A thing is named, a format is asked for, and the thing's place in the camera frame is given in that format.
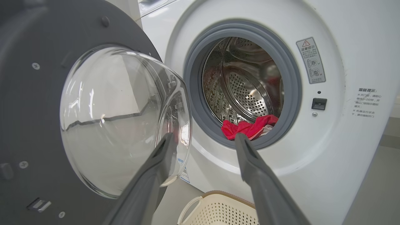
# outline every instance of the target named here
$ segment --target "stainless steel drum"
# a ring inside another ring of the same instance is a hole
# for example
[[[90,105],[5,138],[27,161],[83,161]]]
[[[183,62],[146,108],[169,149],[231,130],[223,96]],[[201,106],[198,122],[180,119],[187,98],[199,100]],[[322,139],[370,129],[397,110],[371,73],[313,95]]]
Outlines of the stainless steel drum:
[[[243,38],[224,38],[204,64],[202,87],[207,105],[222,123],[279,117],[283,84],[279,70],[261,47]]]

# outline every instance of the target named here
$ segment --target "blue and white sticker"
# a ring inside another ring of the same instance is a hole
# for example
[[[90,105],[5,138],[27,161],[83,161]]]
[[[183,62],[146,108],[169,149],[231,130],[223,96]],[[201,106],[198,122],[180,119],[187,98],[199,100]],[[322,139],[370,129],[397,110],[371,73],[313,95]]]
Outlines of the blue and white sticker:
[[[181,166],[183,165],[183,160],[178,159],[178,162],[179,162],[179,164],[180,164]],[[180,178],[181,178],[182,180],[184,180],[184,181],[190,183],[190,181],[189,181],[189,175],[188,175],[188,170],[186,169],[186,167],[185,167],[185,169],[183,170],[182,174],[180,175]]]

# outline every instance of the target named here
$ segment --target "laundry basket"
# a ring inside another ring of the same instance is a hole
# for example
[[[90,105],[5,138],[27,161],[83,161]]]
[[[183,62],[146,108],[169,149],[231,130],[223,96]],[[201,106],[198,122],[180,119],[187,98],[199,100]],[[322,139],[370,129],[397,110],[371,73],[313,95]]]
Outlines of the laundry basket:
[[[183,220],[188,209],[194,210]],[[259,225],[254,205],[223,191],[210,191],[192,199],[181,212],[178,225]]]

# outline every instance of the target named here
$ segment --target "basket handle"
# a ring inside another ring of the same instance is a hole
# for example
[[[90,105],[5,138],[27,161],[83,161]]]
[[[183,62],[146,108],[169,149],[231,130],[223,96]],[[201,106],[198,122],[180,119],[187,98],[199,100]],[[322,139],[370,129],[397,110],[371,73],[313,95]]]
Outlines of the basket handle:
[[[182,222],[182,219],[184,217],[184,215],[186,214],[186,212],[188,211],[188,209],[195,203],[195,202],[199,202],[197,204],[197,206],[192,210],[192,212],[188,215],[188,217],[186,217],[185,221]],[[196,211],[196,209],[200,206],[201,202],[203,201],[203,197],[199,196],[199,197],[195,197],[194,199],[192,199],[182,210],[182,212],[180,213],[180,216],[178,218],[178,225],[182,225],[183,223],[186,223],[186,221],[192,216],[192,214]]]

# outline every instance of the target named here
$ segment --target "front-loading washing machine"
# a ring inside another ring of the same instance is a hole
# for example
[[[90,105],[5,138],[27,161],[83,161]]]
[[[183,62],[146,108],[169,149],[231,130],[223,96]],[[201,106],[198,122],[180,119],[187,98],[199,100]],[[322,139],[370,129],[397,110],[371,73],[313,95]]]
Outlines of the front-loading washing machine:
[[[142,16],[189,90],[193,139],[182,179],[253,201],[221,126],[267,112],[279,120],[252,143],[311,223],[341,224],[399,88],[399,7],[177,0]]]
[[[166,3],[149,38],[105,1],[2,3],[2,221],[101,223],[171,132],[161,186],[253,201],[221,126],[274,115],[251,143],[311,223],[340,224],[398,90],[398,3]]]

